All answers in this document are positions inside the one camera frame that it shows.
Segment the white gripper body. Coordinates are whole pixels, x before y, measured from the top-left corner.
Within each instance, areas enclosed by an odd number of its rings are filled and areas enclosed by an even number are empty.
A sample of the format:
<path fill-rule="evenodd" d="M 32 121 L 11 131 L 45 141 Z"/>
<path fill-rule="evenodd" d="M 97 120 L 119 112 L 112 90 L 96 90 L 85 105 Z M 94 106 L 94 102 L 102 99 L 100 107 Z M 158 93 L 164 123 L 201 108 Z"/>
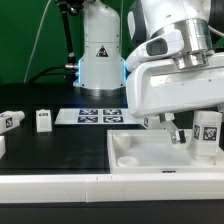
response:
<path fill-rule="evenodd" d="M 224 53 L 208 62 L 187 70 L 178 70 L 172 59 L 139 65 L 126 83 L 129 113 L 140 118 L 224 103 Z"/>

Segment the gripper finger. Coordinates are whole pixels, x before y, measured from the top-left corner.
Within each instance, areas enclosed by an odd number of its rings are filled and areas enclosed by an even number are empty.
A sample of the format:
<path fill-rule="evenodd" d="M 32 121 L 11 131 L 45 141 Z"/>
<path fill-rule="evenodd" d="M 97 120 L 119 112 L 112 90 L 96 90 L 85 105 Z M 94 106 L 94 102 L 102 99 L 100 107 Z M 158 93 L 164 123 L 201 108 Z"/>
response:
<path fill-rule="evenodd" d="M 175 117 L 173 113 L 162 113 L 159 115 L 159 121 L 161 126 L 165 128 L 170 134 L 172 143 L 177 144 L 180 142 L 180 134 L 179 129 L 173 123 L 174 119 Z"/>

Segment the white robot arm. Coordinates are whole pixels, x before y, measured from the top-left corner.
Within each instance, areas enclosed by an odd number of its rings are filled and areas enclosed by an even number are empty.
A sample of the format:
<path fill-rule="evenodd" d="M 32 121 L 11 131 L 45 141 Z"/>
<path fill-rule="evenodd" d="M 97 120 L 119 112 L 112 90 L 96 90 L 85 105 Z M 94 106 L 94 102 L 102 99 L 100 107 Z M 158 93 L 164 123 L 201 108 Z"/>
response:
<path fill-rule="evenodd" d="M 224 0 L 135 0 L 128 12 L 134 51 L 120 54 L 119 15 L 100 0 L 84 3 L 81 91 L 124 88 L 130 114 L 164 115 L 224 103 L 224 52 L 212 48 Z"/>

